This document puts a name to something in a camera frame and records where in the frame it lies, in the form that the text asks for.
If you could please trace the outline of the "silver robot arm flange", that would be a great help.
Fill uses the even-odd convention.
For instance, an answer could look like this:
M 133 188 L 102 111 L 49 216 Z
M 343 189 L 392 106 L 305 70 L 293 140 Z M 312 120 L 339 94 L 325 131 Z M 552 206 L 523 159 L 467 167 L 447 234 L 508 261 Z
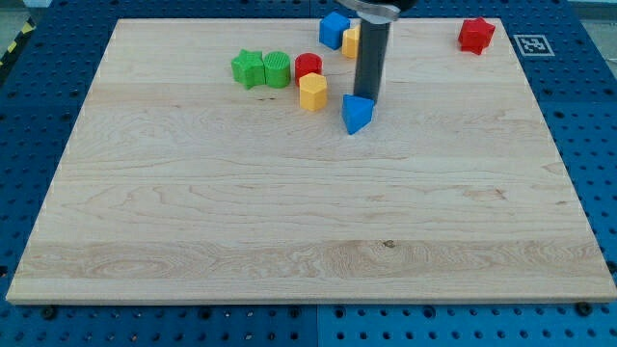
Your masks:
M 336 0 L 341 6 L 373 24 L 396 21 L 417 4 L 417 0 Z

